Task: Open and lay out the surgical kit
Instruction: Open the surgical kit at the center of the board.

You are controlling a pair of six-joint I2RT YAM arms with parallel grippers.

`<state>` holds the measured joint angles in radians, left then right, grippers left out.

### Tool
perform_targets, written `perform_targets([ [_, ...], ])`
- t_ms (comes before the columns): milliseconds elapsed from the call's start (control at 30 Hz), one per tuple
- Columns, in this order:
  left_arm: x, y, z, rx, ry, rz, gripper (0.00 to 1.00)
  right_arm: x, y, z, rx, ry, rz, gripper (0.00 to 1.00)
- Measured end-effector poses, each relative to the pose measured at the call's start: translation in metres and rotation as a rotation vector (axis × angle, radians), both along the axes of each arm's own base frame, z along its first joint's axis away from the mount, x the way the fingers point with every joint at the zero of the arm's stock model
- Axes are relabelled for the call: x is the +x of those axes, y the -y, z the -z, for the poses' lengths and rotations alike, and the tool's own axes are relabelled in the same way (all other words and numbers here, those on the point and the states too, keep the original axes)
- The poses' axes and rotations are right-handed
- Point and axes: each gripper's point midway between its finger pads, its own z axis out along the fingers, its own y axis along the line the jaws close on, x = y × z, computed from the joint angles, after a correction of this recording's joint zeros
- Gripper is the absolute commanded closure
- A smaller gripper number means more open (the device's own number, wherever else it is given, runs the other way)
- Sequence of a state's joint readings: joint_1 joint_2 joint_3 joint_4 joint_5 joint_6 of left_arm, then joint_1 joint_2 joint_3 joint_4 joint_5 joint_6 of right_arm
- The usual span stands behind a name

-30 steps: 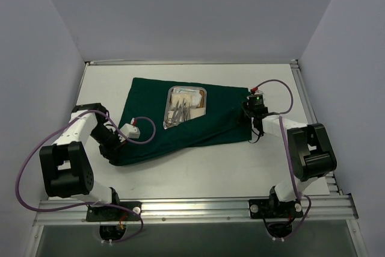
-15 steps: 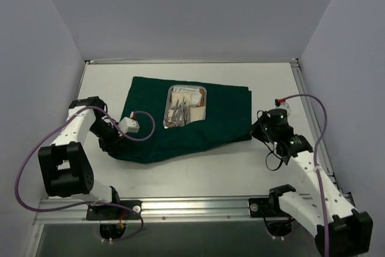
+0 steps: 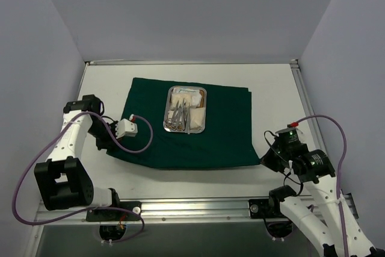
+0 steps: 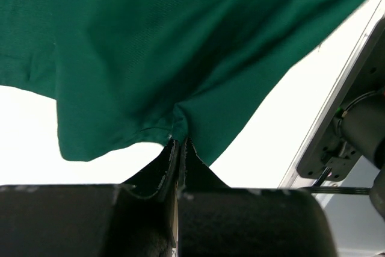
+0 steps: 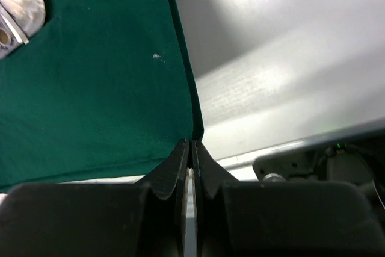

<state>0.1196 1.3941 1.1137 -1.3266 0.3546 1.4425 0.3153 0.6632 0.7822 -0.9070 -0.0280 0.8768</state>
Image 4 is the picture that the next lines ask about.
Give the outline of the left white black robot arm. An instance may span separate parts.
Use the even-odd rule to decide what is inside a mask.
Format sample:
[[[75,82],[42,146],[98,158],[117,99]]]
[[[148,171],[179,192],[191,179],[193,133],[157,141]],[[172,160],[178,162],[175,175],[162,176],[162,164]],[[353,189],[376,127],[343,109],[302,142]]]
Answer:
[[[332,160],[346,160],[351,149],[384,169],[384,94],[371,91],[330,114],[339,140],[320,150],[322,169],[315,183],[296,190],[235,189],[200,159],[193,140],[170,140],[148,174],[160,174],[150,186],[142,173],[131,178],[117,213],[117,228],[107,256],[336,256],[326,216],[314,195],[369,196],[384,213],[384,173],[370,189],[323,186]]]

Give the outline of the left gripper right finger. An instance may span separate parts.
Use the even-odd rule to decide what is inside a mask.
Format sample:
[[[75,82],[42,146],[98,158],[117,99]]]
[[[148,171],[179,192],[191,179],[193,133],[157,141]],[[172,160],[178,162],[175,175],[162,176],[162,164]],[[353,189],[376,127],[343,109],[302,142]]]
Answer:
[[[215,240],[212,193],[226,185],[199,157],[191,138],[180,149],[177,200],[179,201],[179,256],[219,256]]]

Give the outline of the dark green surgical cloth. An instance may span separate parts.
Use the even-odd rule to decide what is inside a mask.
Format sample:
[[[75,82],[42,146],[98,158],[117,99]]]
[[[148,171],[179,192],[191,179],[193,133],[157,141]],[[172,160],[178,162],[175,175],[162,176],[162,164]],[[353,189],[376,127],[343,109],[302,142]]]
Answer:
[[[190,137],[212,164],[365,0],[1,0],[1,84],[57,103],[61,156]]]

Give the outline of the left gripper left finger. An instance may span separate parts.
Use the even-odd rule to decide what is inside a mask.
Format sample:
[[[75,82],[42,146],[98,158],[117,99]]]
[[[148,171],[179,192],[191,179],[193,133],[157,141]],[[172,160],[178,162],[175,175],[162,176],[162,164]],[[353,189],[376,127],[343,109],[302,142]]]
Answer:
[[[180,144],[161,153],[122,183],[120,256],[171,256],[176,247],[176,187]]]

